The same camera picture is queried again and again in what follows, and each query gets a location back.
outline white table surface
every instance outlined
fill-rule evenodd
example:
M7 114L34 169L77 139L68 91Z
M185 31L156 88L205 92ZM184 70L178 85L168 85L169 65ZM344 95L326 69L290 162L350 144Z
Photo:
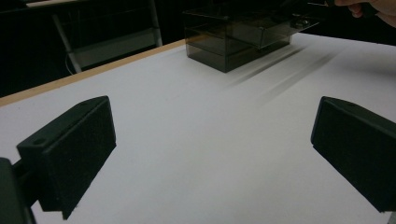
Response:
M0 157L108 95L117 144L67 222L386 224L310 143L321 96L396 121L396 48L297 34L228 74L178 47L0 107Z

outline dark background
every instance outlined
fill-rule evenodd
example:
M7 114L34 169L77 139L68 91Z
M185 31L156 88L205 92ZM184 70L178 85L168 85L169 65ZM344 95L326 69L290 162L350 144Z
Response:
M216 1L221 0L155 0L163 43L184 38L182 11ZM119 13L125 8L130 13ZM59 15L74 47L143 30L152 24L145 0L91 0L39 10L11 4L7 8L3 5L0 11L0 97L70 76L65 65L72 66L52 21L53 13ZM86 20L77 30L70 25L76 17L84 16L96 19ZM354 19L345 7L329 8L326 21L304 32L396 46L396 28L377 17Z

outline human hand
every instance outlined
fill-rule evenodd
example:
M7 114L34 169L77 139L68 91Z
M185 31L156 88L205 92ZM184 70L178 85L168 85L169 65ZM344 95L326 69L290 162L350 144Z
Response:
M346 6L352 12L352 16L360 18L363 16L361 3L369 3L378 10L376 14L382 21L396 27L396 0L335 0L336 6Z

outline wooden table edge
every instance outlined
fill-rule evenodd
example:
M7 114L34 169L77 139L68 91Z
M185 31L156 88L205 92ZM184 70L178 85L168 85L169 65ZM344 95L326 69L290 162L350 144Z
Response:
M43 84L43 85L40 85L40 86L37 86L37 87L34 87L32 89L28 89L26 91L20 91L20 92L17 92L17 93L2 97L2 98L0 98L0 106L10 105L10 104L16 103L16 102L18 102L20 100L36 96L36 95L41 94L43 92L52 91L52 90L61 88L63 86L69 85L71 83L75 83L75 82L81 81L82 79L85 79L85 78L88 78L88 77L93 77L93 76L96 76L98 74L104 73L105 71L108 71L108 70L123 66L123 65L125 65L127 63L132 63L132 62L138 61L140 59L147 58L147 57L149 57L151 55L154 55L154 54L157 54L157 53L161 53L161 52L167 51L169 49L177 48L177 47L182 46L184 44L185 44L185 40L184 39L183 40L179 40L177 42L174 42L174 43L171 43L171 44L168 44L168 45L164 45L164 46L158 47L156 49L151 49L151 50L148 50L148 51L145 51L145 52L142 52L142 53L139 53L139 54L136 54L136 55L133 55L133 56L118 60L118 61L115 61L113 63L107 63L107 64L104 64L102 66L95 67L95 68L93 68L91 70L87 70L87 71L75 74L73 76L70 76L70 77L64 77L64 78L61 78L61 79L58 79L58 80L55 80L55 81L51 81L49 83L46 83L46 84Z

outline table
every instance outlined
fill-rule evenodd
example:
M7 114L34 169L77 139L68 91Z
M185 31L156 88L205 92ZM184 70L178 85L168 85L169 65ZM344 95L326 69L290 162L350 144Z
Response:
M395 55L297 34L224 74L178 42L1 98L0 156L17 161L24 138L108 95L118 146L67 222L36 203L37 223L385 224L309 138L323 95L396 121Z

